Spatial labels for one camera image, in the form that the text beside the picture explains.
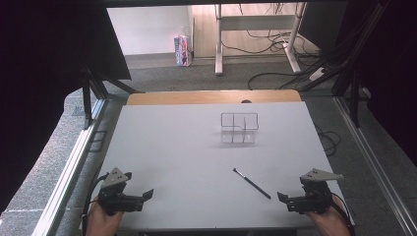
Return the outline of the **white power strip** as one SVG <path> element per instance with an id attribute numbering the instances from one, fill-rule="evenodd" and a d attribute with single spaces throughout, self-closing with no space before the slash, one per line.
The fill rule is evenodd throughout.
<path id="1" fill-rule="evenodd" d="M 314 72 L 311 76 L 310 76 L 310 78 L 309 78 L 309 80 L 310 81 L 314 81 L 314 80 L 316 80 L 316 79 L 318 79 L 319 77 L 321 77 L 325 72 L 327 71 L 327 69 L 326 68 L 323 68 L 323 67 L 321 67 L 321 68 L 319 68 L 316 72 Z"/>

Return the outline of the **black curtain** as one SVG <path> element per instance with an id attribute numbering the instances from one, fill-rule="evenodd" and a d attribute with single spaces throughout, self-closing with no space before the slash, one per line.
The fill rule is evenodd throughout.
<path id="1" fill-rule="evenodd" d="M 391 0 L 360 59 L 374 117 L 417 166 L 417 0 Z"/>
<path id="2" fill-rule="evenodd" d="M 0 0 L 0 213 L 89 76 L 131 78 L 100 0 Z"/>

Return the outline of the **black metal stand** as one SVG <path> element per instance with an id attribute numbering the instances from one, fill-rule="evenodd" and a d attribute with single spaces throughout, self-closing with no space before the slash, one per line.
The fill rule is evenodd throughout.
<path id="1" fill-rule="evenodd" d="M 93 122 L 90 93 L 93 92 L 97 99 L 106 99 L 108 96 L 108 91 L 105 88 L 103 82 L 109 82 L 112 85 L 127 92 L 128 94 L 141 93 L 140 90 L 131 88 L 123 84 L 119 80 L 109 78 L 99 72 L 92 72 L 87 65 L 84 65 L 83 69 L 81 70 L 81 78 L 83 82 L 82 90 L 83 90 L 83 103 L 84 103 L 84 113 L 85 113 L 85 124 L 84 124 L 85 130 Z"/>
<path id="2" fill-rule="evenodd" d="M 391 0 L 373 1 L 374 3 L 371 5 L 370 12 L 365 14 L 366 19 L 364 22 L 359 24 L 358 29 L 354 29 L 351 33 L 353 44 L 347 46 L 348 52 L 345 53 L 344 60 L 322 76 L 318 77 L 315 81 L 298 88 L 298 91 L 308 91 L 329 79 L 336 77 L 336 81 L 331 88 L 331 94 L 336 97 L 344 96 L 346 91 L 350 89 L 348 111 L 349 117 L 356 127 L 360 126 L 358 121 L 360 84 L 357 77 L 359 56 Z"/>

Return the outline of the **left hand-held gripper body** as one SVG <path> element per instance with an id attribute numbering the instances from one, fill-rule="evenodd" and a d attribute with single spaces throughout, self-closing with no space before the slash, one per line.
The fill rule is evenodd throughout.
<path id="1" fill-rule="evenodd" d="M 104 175 L 98 193 L 98 204 L 107 215 L 114 215 L 118 211 L 141 211 L 145 199 L 143 197 L 128 196 L 123 193 L 127 182 L 132 178 L 132 173 L 123 173 L 117 167 Z"/>

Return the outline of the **person's right hand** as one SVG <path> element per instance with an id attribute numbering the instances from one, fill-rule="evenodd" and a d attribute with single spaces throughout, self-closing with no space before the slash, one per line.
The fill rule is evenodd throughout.
<path id="1" fill-rule="evenodd" d="M 325 213 L 306 212 L 322 236 L 350 236 L 344 217 L 333 206 Z"/>

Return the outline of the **thin black pen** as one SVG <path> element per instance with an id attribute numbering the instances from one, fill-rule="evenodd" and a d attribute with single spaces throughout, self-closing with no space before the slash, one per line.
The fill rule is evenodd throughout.
<path id="1" fill-rule="evenodd" d="M 263 196 L 265 196 L 267 199 L 271 199 L 271 196 L 264 191 L 261 187 L 259 187 L 257 184 L 255 184 L 252 180 L 250 180 L 247 176 L 245 176 L 243 173 L 241 173 L 236 168 L 233 168 L 233 172 L 237 173 L 241 178 L 243 178 L 247 183 L 249 183 L 252 187 L 254 187 L 257 191 L 259 191 Z"/>

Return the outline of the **colourful printed carton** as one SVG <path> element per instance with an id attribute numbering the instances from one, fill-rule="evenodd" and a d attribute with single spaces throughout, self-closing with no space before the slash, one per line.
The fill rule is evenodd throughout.
<path id="1" fill-rule="evenodd" d="M 191 62 L 191 51 L 188 48 L 188 37 L 178 35 L 174 38 L 176 64 L 182 67 L 188 67 Z"/>

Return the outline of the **aluminium rail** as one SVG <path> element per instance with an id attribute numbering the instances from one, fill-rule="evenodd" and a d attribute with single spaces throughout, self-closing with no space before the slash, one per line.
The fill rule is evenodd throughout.
<path id="1" fill-rule="evenodd" d="M 413 219 L 402 197 L 393 187 L 362 130 L 357 127 L 350 118 L 346 102 L 340 97 L 334 97 L 333 101 L 339 110 L 339 113 L 342 115 L 343 120 L 360 149 L 362 156 L 366 160 L 405 236 L 417 236 L 417 222 Z"/>
<path id="2" fill-rule="evenodd" d="M 92 121 L 80 132 L 66 165 L 61 172 L 57 184 L 55 185 L 55 188 L 36 224 L 36 227 L 31 233 L 31 236 L 48 236 L 51 233 L 52 228 L 57 221 L 60 208 L 67 195 L 68 188 L 76 171 L 79 169 L 82 157 L 87 149 L 92 133 L 97 127 L 97 119 L 101 117 L 103 107 L 106 103 L 106 99 L 98 99 L 90 109 Z"/>

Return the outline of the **person's left hand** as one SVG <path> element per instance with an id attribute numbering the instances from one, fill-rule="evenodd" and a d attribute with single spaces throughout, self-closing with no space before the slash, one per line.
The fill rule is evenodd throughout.
<path id="1" fill-rule="evenodd" d="M 115 236 L 123 215 L 123 211 L 107 215 L 97 202 L 93 202 L 88 213 L 86 236 Z"/>

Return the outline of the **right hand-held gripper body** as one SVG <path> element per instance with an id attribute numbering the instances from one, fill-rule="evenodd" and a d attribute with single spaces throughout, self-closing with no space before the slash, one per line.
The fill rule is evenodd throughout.
<path id="1" fill-rule="evenodd" d="M 343 179 L 341 174 L 334 174 L 324 170 L 313 168 L 300 177 L 305 195 L 289 198 L 284 196 L 284 203 L 289 211 L 300 214 L 313 211 L 318 214 L 325 213 L 333 203 L 332 192 L 328 187 L 328 181 Z"/>

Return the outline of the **white desk frame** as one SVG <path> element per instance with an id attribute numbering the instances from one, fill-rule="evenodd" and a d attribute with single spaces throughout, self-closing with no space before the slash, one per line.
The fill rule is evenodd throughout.
<path id="1" fill-rule="evenodd" d="M 295 74 L 301 72 L 296 60 L 293 46 L 300 27 L 306 3 L 297 3 L 293 15 L 264 15 L 264 16 L 223 16 L 220 4 L 215 4 L 216 18 L 216 51 L 214 72 L 217 76 L 223 74 L 222 33 L 231 30 L 290 30 L 290 37 L 283 44 L 285 55 Z"/>

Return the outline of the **dark panel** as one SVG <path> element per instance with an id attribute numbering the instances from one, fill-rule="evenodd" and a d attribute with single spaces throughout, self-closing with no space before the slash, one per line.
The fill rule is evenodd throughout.
<path id="1" fill-rule="evenodd" d="M 308 2 L 299 34 L 324 52 L 334 49 L 346 7 L 346 1 Z"/>

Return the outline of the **clear acrylic organizer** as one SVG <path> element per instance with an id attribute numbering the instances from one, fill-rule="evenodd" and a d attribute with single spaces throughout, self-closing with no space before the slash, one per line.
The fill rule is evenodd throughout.
<path id="1" fill-rule="evenodd" d="M 257 113 L 222 113 L 221 141 L 225 144 L 253 144 L 259 130 Z"/>

